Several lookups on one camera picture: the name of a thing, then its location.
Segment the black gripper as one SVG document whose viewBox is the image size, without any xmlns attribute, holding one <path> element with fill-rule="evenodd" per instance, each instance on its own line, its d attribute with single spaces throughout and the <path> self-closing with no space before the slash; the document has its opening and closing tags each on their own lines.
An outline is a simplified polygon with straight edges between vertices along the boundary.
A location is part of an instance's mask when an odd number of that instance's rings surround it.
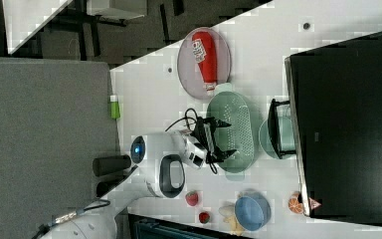
<svg viewBox="0 0 382 239">
<path fill-rule="evenodd" d="M 217 162 L 223 162 L 236 152 L 235 149 L 229 149 L 226 151 L 219 149 L 215 155 L 216 140 L 214 137 L 214 132 L 217 127 L 229 126 L 231 126 L 230 123 L 220 119 L 214 119 L 213 117 L 206 119 L 197 117 L 197 121 L 191 135 L 194 136 L 207 150 L 207 163 L 214 163 L 215 159 Z"/>
</svg>

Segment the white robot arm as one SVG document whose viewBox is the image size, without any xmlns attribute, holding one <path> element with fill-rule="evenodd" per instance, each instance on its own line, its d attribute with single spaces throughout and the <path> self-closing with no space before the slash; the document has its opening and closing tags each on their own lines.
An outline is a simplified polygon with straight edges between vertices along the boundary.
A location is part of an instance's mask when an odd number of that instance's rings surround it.
<svg viewBox="0 0 382 239">
<path fill-rule="evenodd" d="M 131 202 L 174 198 L 185 186 L 186 165 L 214 166 L 233 155 L 232 149 L 220 149 L 215 140 L 215 131 L 228 126 L 214 117 L 198 117 L 192 129 L 138 136 L 130 148 L 134 168 L 123 182 L 89 206 L 42 225 L 32 239 L 115 239 L 115 217 Z"/>
</svg>

